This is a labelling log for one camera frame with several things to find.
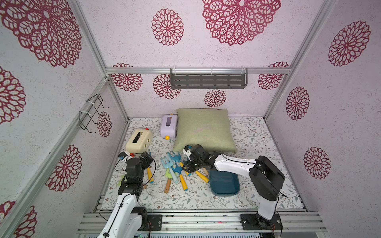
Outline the teal plastic storage box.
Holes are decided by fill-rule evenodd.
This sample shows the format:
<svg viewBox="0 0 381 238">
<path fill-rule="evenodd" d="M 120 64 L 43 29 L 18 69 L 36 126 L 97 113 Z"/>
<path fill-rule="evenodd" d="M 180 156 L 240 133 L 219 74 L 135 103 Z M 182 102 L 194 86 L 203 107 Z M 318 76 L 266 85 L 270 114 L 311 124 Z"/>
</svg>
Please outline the teal plastic storage box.
<svg viewBox="0 0 381 238">
<path fill-rule="evenodd" d="M 237 174 L 230 172 L 209 171 L 210 189 L 215 196 L 233 196 L 240 192 Z"/>
</svg>

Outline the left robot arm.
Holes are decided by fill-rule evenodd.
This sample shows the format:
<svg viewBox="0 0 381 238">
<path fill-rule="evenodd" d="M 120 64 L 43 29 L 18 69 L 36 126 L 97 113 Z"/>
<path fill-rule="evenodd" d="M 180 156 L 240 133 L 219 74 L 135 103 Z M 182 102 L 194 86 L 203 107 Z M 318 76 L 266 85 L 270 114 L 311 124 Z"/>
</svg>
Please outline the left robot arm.
<svg viewBox="0 0 381 238">
<path fill-rule="evenodd" d="M 115 207 L 98 236 L 100 238 L 133 238 L 147 223 L 146 209 L 137 207 L 137 202 L 146 185 L 143 182 L 144 171 L 150 167 L 153 158 L 147 152 L 132 155 L 122 152 L 118 158 L 126 162 L 125 175 Z"/>
</svg>

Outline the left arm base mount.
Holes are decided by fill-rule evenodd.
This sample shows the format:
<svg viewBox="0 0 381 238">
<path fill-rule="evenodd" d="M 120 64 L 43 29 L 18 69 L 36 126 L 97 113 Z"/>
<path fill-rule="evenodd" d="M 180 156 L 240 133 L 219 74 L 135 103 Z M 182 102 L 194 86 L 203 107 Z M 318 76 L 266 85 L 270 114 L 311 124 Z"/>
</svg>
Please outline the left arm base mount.
<svg viewBox="0 0 381 238">
<path fill-rule="evenodd" d="M 142 225 L 138 231 L 161 231 L 163 216 L 160 214 L 142 215 Z"/>
</svg>

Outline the light blue fork white handle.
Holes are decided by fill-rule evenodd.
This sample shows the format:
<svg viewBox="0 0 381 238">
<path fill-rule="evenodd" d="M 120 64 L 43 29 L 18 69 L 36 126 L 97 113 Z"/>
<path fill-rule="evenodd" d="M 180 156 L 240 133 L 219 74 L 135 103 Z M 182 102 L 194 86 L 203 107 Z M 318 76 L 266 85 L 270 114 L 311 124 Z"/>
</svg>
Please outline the light blue fork white handle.
<svg viewBox="0 0 381 238">
<path fill-rule="evenodd" d="M 169 173 L 171 174 L 171 178 L 174 181 L 174 183 L 178 184 L 179 180 L 177 179 L 177 176 L 175 175 L 175 172 L 173 171 L 173 161 L 172 159 L 166 157 L 161 158 L 161 163 L 164 166 L 164 168 L 169 170 Z"/>
</svg>

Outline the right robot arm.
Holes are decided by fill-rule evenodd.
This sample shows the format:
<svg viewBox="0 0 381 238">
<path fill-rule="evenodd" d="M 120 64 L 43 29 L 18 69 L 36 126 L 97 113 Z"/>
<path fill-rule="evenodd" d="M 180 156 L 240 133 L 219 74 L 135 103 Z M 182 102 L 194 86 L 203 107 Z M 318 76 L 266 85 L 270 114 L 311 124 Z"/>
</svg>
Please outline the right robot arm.
<svg viewBox="0 0 381 238">
<path fill-rule="evenodd" d="M 261 197 L 257 215 L 267 221 L 273 218 L 285 175 L 267 157 L 235 158 L 219 152 L 209 153 L 199 144 L 185 146 L 183 153 L 187 157 L 183 169 L 188 173 L 206 168 L 250 178 Z"/>
</svg>

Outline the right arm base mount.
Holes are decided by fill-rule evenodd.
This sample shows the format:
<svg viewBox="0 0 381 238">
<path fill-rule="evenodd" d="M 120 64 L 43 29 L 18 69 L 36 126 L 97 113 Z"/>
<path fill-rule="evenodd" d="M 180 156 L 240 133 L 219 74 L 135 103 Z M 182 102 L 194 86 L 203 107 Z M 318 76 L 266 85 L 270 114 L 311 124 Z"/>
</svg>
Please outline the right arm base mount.
<svg viewBox="0 0 381 238">
<path fill-rule="evenodd" d="M 283 225 L 278 213 L 274 213 L 270 220 L 256 214 L 241 214 L 241 224 L 243 230 L 282 230 Z"/>
</svg>

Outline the blue fork yellow handle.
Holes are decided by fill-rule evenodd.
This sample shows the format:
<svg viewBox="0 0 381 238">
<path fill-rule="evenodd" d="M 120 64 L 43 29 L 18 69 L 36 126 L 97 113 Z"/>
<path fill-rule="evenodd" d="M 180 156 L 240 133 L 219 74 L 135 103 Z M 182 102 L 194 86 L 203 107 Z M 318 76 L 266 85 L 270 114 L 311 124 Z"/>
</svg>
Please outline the blue fork yellow handle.
<svg viewBox="0 0 381 238">
<path fill-rule="evenodd" d="M 209 178 L 200 173 L 199 171 L 195 171 L 196 175 L 199 176 L 205 183 L 209 183 Z"/>
</svg>

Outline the blue rake yellow handle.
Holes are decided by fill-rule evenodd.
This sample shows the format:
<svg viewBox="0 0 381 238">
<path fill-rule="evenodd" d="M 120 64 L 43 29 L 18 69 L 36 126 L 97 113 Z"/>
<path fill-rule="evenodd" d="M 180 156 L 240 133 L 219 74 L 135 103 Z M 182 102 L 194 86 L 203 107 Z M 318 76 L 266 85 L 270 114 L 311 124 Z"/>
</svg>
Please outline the blue rake yellow handle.
<svg viewBox="0 0 381 238">
<path fill-rule="evenodd" d="M 180 178 L 180 182 L 182 184 L 183 190 L 187 191 L 188 190 L 188 186 L 187 186 L 187 184 L 186 184 L 186 182 L 184 180 L 184 177 L 182 175 L 182 171 L 183 171 L 182 168 L 180 166 L 178 166 L 177 164 L 174 164 L 173 170 L 174 170 L 174 172 L 179 174 L 179 178 Z"/>
<path fill-rule="evenodd" d="M 173 162 L 173 170 L 174 172 L 181 174 L 183 169 L 180 165 L 181 163 L 181 156 L 179 153 L 174 153 L 174 152 L 167 152 L 167 156 L 172 160 Z"/>
<path fill-rule="evenodd" d="M 151 156 L 151 153 L 148 153 L 148 156 L 147 156 L 147 174 L 148 174 L 148 178 L 149 178 L 149 183 L 154 183 L 154 179 L 152 177 L 153 174 L 152 174 L 152 171 L 150 168 L 150 165 L 152 162 L 153 162 L 153 158 Z"/>
</svg>

